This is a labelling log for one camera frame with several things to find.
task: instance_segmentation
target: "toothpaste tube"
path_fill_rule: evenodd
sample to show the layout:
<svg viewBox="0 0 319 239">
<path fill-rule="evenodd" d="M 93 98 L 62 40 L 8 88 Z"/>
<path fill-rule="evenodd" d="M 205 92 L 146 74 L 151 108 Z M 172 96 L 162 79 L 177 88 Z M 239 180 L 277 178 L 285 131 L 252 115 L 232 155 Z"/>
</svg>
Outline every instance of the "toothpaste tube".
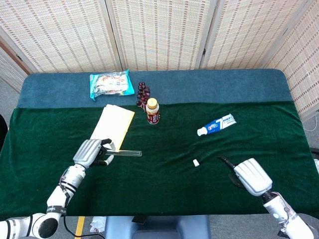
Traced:
<svg viewBox="0 0 319 239">
<path fill-rule="evenodd" d="M 236 123 L 236 120 L 234 119 L 234 116 L 229 114 L 222 118 L 213 120 L 209 124 L 198 129 L 197 134 L 198 136 L 201 136 L 202 134 L 215 133 L 235 123 Z"/>
</svg>

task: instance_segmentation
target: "blue snack package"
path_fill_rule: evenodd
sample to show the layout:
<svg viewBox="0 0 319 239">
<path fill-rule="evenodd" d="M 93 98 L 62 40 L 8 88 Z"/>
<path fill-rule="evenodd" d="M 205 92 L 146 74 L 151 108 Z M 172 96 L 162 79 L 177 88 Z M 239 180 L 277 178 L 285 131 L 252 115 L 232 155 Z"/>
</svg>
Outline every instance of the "blue snack package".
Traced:
<svg viewBox="0 0 319 239">
<path fill-rule="evenodd" d="M 133 95 L 134 89 L 129 76 L 130 70 L 90 75 L 90 98 L 99 95 Z"/>
</svg>

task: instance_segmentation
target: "white robotic arm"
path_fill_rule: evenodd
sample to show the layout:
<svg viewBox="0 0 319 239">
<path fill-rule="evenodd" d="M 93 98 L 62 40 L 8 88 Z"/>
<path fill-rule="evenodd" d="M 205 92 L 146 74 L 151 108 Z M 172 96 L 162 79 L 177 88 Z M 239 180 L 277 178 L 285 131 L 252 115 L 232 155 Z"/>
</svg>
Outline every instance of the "white robotic arm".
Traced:
<svg viewBox="0 0 319 239">
<path fill-rule="evenodd" d="M 254 158 L 238 165 L 233 165 L 223 157 L 219 159 L 233 170 L 250 194 L 262 198 L 264 207 L 281 225 L 279 236 L 290 239 L 319 239 L 318 232 L 296 214 L 280 193 L 270 191 L 273 181 Z"/>
<path fill-rule="evenodd" d="M 66 208 L 77 188 L 85 177 L 85 170 L 91 165 L 109 165 L 114 156 L 107 160 L 99 160 L 107 149 L 102 145 L 113 145 L 110 139 L 88 139 L 84 141 L 73 157 L 75 165 L 65 170 L 51 196 L 47 200 L 46 214 L 37 213 L 24 219 L 10 219 L 0 222 L 0 239 L 18 239 L 32 236 L 39 239 L 51 237 L 62 215 L 66 215 Z"/>
</svg>

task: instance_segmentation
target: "stack of paper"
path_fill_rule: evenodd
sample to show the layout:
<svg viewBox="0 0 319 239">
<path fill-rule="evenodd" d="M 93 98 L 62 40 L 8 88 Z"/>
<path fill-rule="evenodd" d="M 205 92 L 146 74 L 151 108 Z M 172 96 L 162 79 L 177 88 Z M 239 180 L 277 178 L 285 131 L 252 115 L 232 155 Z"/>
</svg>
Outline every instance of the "stack of paper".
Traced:
<svg viewBox="0 0 319 239">
<path fill-rule="evenodd" d="M 106 105 L 93 131 L 91 139 L 103 140 L 110 138 L 115 145 L 115 151 L 118 152 L 133 116 L 133 111 L 126 110 L 119 106 Z"/>
</svg>

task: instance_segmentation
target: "green towel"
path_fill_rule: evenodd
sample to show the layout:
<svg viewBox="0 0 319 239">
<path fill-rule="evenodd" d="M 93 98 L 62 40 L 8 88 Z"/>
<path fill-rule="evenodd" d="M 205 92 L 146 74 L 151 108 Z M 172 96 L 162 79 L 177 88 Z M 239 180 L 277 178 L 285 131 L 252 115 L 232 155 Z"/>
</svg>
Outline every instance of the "green towel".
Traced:
<svg viewBox="0 0 319 239">
<path fill-rule="evenodd" d="M 319 175 L 293 102 L 160 105 L 157 125 L 148 124 L 142 109 L 124 108 L 136 114 L 121 149 L 143 156 L 116 156 L 107 167 L 88 169 L 67 215 L 266 213 L 261 198 L 231 183 L 217 156 L 237 164 L 254 157 L 295 211 L 318 215 Z M 46 200 L 101 112 L 14 110 L 0 155 L 0 216 L 46 211 Z M 198 128 L 229 113 L 236 124 L 197 136 Z"/>
</svg>

